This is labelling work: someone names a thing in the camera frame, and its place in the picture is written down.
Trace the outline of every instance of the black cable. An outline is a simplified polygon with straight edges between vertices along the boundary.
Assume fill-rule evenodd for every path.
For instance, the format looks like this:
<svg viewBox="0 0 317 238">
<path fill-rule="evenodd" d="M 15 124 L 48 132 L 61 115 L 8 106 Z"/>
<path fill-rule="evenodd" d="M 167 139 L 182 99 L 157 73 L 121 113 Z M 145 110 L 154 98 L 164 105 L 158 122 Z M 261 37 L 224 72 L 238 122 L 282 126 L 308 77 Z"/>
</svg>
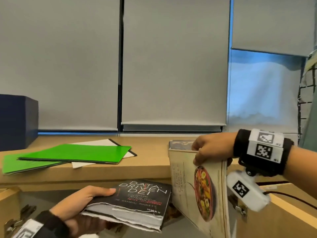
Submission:
<svg viewBox="0 0 317 238">
<path fill-rule="evenodd" d="M 300 198 L 297 198 L 296 196 L 292 196 L 292 195 L 289 195 L 289 194 L 286 194 L 286 193 L 282 193 L 282 192 L 278 192 L 278 191 L 265 191 L 265 192 L 263 192 L 263 194 L 264 195 L 267 195 L 267 194 L 279 194 L 279 195 L 288 196 L 288 197 L 291 197 L 293 199 L 299 200 L 299 201 L 301 201 L 301 202 L 303 202 L 303 203 L 305 203 L 305 204 L 309 205 L 310 207 L 312 207 L 312 208 L 317 210 L 317 207 L 315 205 L 312 205 L 312 204 L 306 202 L 305 200 L 302 200 Z"/>
</svg>

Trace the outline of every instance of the hand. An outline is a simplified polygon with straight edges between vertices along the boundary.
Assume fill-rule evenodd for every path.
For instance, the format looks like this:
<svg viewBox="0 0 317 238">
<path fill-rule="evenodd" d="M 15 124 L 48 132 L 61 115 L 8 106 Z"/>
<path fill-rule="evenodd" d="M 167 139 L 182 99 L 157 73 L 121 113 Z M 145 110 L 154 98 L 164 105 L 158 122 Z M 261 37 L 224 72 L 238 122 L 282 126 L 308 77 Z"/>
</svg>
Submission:
<svg viewBox="0 0 317 238">
<path fill-rule="evenodd" d="M 79 213 L 95 196 L 111 196 L 116 189 L 106 189 L 94 186 L 87 186 L 59 202 L 50 212 L 59 217 L 69 227 L 72 237 L 79 237 L 84 234 L 95 234 L 107 227 L 108 222 L 82 216 Z"/>
<path fill-rule="evenodd" d="M 192 150 L 198 151 L 193 163 L 201 165 L 207 159 L 221 161 L 232 158 L 236 135 L 224 132 L 199 136 L 192 145 Z"/>
</svg>

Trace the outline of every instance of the green folder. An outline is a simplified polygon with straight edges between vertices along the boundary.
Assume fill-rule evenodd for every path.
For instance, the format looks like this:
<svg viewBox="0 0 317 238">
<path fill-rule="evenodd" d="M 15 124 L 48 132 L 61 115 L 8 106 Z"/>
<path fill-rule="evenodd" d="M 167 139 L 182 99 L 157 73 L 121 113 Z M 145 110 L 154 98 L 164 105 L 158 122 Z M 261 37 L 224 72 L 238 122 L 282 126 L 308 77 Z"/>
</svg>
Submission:
<svg viewBox="0 0 317 238">
<path fill-rule="evenodd" d="M 18 160 L 21 155 L 6 155 L 2 163 L 2 173 L 5 175 L 15 174 L 20 172 L 25 172 L 28 170 L 42 169 L 59 164 L 64 164 L 66 162 L 50 162 L 50 161 L 27 161 Z"/>
<path fill-rule="evenodd" d="M 62 144 L 39 152 L 20 155 L 19 159 L 118 164 L 129 149 L 131 146 Z"/>
</svg>

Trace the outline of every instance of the grid patterned fabric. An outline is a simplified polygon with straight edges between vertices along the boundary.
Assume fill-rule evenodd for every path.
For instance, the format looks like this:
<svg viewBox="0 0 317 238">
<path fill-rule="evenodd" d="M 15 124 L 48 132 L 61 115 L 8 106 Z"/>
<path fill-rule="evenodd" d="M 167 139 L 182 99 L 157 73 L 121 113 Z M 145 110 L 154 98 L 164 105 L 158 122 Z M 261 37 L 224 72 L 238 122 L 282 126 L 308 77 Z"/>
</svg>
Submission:
<svg viewBox="0 0 317 238">
<path fill-rule="evenodd" d="M 298 142 L 300 140 L 311 110 L 316 89 L 317 49 L 306 58 L 303 75 L 298 91 Z"/>
</svg>

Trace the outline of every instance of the navy blue box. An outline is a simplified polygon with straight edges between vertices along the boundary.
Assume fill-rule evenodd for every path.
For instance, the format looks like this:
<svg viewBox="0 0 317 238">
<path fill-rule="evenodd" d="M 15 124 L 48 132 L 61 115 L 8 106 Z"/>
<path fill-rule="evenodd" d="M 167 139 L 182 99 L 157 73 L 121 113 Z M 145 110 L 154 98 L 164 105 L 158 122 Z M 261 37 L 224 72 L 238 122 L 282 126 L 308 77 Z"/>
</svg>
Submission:
<svg viewBox="0 0 317 238">
<path fill-rule="evenodd" d="M 26 149 L 38 137 L 38 123 L 38 101 L 0 94 L 0 151 Z"/>
</svg>

